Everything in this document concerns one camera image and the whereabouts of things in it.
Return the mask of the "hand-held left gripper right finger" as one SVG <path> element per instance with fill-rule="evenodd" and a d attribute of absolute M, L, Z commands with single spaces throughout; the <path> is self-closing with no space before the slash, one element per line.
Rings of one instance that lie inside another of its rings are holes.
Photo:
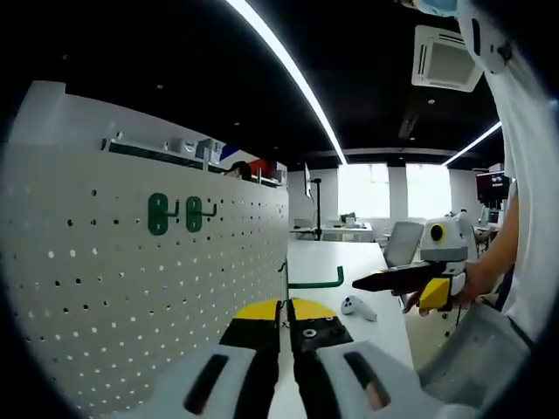
<path fill-rule="evenodd" d="M 287 303 L 294 379 L 309 418 L 433 418 L 437 400 L 415 372 L 369 340 L 355 340 L 322 304 Z"/>

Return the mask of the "person's right hand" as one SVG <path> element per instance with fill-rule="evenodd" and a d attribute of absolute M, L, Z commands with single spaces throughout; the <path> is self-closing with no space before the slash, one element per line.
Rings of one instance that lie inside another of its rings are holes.
<path fill-rule="evenodd" d="M 488 283 L 493 280 L 493 274 L 490 273 L 486 264 L 481 260 L 474 263 L 466 262 L 465 269 L 466 282 L 460 293 L 451 297 L 453 306 L 462 306 L 472 302 L 489 288 L 490 285 L 488 285 Z M 413 306 L 419 307 L 418 301 L 423 291 L 424 289 L 421 289 L 411 294 L 403 308 L 403 314 L 408 313 Z M 431 309 L 428 308 L 419 308 L 419 314 L 424 317 L 429 314 L 430 310 Z"/>

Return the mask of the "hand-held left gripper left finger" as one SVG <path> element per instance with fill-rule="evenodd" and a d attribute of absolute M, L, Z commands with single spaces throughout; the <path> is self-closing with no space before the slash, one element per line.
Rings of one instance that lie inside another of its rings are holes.
<path fill-rule="evenodd" d="M 157 380 L 147 418 L 266 418 L 279 378 L 282 301 L 252 303 L 219 342 Z"/>

